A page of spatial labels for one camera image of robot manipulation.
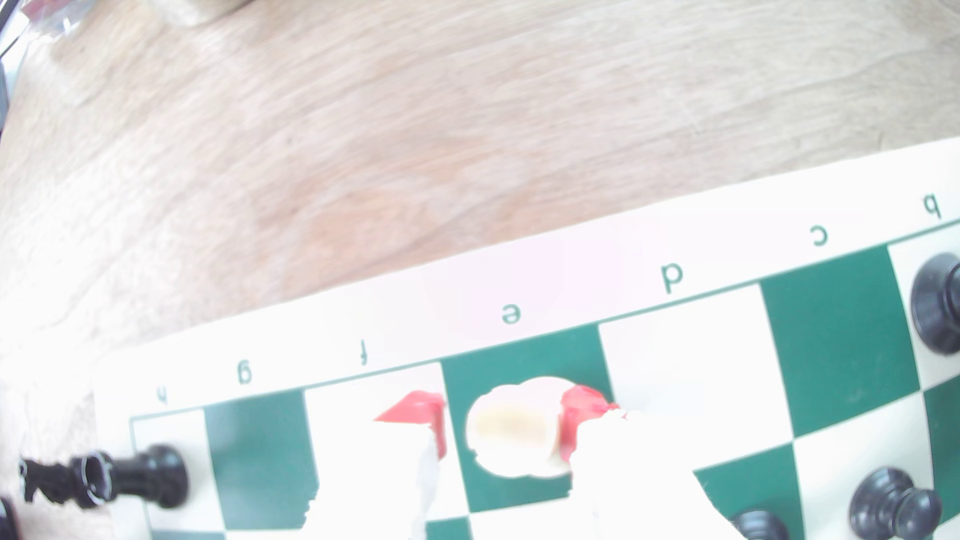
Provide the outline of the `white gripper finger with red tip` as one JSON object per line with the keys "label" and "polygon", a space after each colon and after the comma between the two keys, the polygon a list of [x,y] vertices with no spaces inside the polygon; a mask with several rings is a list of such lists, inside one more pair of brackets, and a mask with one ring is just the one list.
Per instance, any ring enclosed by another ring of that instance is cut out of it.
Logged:
{"label": "white gripper finger with red tip", "polygon": [[426,539],[441,462],[446,402],[414,390],[378,416],[333,424],[317,450],[318,491],[305,539]]}
{"label": "white gripper finger with red tip", "polygon": [[668,445],[663,422],[574,385],[560,397],[577,539],[742,539]]}

